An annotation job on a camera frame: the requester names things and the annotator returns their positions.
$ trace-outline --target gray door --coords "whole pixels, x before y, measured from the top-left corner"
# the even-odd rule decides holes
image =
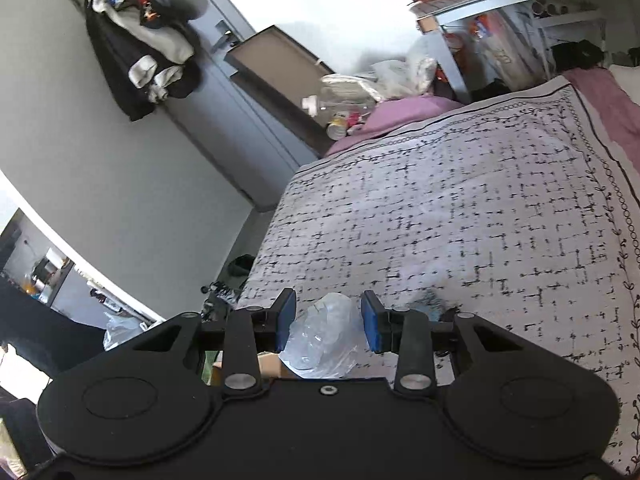
[[[254,32],[228,0],[161,0],[190,19],[202,46],[202,85],[186,99],[168,99],[171,117],[203,154],[258,209],[275,206],[290,178],[315,154],[230,80],[224,61],[234,40]]]

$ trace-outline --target pink fabric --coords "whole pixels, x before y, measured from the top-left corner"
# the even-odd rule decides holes
[[[627,158],[640,173],[640,106],[604,68],[574,68],[562,75],[596,108],[609,138],[625,150]]]
[[[382,137],[405,124],[431,119],[461,106],[463,105],[450,99],[432,95],[383,101],[376,106],[366,124],[356,134],[336,140],[325,156],[343,152],[363,140]]]

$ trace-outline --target screw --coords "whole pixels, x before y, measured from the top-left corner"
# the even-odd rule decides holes
[[[400,384],[407,390],[424,390],[431,386],[431,379],[422,374],[407,374],[402,376]]]
[[[232,374],[225,379],[225,386],[232,390],[246,390],[255,383],[255,377],[249,374]]]
[[[320,388],[320,393],[323,395],[329,395],[329,396],[335,395],[336,393],[338,393],[338,388],[327,384],[326,386],[323,386],[322,388]]]

